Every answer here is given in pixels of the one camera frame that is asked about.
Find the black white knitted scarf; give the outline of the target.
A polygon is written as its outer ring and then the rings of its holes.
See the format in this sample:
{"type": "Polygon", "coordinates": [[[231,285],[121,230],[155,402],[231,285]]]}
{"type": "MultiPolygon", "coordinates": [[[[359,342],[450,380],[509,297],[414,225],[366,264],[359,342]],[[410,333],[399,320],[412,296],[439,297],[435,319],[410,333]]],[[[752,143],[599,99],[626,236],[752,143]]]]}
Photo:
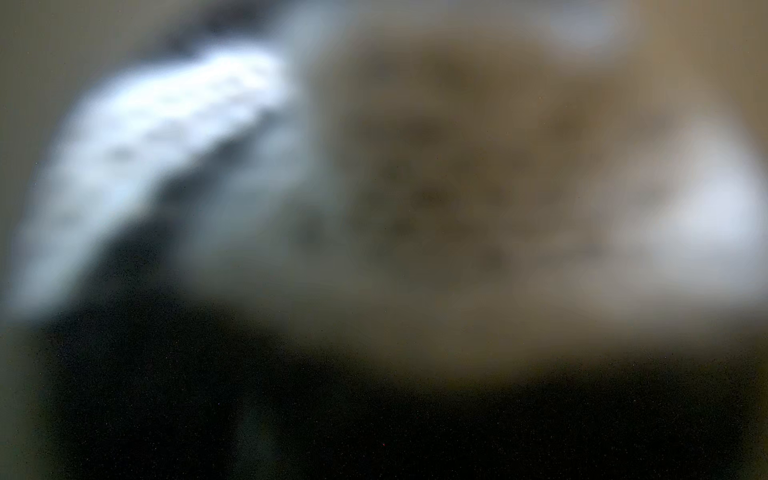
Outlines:
{"type": "Polygon", "coordinates": [[[765,160],[619,2],[308,1],[75,98],[10,321],[157,284],[386,371],[511,377],[767,333],[765,160]]]}

